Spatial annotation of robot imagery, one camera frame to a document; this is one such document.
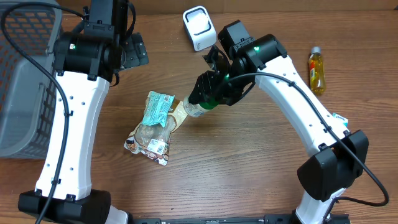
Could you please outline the green lid white jar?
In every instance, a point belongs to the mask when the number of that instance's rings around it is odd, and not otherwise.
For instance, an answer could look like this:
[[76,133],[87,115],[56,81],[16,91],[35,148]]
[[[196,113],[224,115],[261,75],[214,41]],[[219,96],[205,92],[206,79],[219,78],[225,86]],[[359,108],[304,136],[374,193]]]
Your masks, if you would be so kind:
[[183,108],[191,117],[199,117],[218,106],[217,103],[191,104],[186,96],[183,100]]

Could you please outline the teal snack packet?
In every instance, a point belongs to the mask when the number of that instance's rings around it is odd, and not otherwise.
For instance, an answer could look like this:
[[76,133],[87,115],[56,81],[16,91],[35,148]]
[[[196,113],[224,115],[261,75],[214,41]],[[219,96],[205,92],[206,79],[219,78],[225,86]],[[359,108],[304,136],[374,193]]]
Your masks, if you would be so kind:
[[173,95],[150,91],[141,124],[146,126],[159,124],[164,128],[166,126],[167,116],[174,98],[175,97]]

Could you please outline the brown cookie bag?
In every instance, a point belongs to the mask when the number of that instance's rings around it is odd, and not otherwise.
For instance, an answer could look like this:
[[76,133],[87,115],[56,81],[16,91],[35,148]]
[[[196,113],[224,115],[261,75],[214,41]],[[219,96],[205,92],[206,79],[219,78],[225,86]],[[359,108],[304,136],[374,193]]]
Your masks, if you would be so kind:
[[141,153],[158,164],[166,166],[169,161],[171,135],[182,125],[187,116],[183,101],[174,99],[165,127],[160,124],[152,126],[138,124],[134,131],[130,132],[124,148],[133,154]]

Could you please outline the yellow oil bottle silver cap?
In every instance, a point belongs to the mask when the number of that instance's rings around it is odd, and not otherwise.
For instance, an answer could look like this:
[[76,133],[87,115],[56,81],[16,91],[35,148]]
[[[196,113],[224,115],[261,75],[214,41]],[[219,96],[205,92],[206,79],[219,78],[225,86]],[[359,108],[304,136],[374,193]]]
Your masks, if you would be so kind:
[[326,90],[325,71],[321,48],[313,47],[308,60],[310,89],[315,95],[322,95]]

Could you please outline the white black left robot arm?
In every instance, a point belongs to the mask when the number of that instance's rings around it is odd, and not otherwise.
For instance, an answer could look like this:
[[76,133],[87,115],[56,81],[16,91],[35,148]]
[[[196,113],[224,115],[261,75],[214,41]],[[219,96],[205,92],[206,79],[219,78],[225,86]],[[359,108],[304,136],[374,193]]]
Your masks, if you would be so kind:
[[93,1],[79,25],[53,45],[49,79],[57,102],[47,157],[35,189],[18,201],[38,222],[133,222],[112,205],[109,192],[92,188],[91,157],[101,107],[119,72],[149,61],[135,21],[129,1]]

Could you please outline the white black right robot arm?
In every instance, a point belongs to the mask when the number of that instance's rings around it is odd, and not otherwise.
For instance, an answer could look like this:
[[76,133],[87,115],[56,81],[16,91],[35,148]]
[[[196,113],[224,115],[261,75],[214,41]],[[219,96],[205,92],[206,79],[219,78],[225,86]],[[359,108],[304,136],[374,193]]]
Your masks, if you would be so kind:
[[369,141],[351,132],[319,102],[297,73],[284,46],[271,34],[260,39],[234,21],[218,34],[204,59],[209,70],[197,78],[184,101],[185,111],[198,117],[219,105],[234,105],[257,86],[279,106],[298,133],[308,160],[297,175],[304,189],[291,215],[266,215],[266,223],[348,223],[331,207],[363,173]]

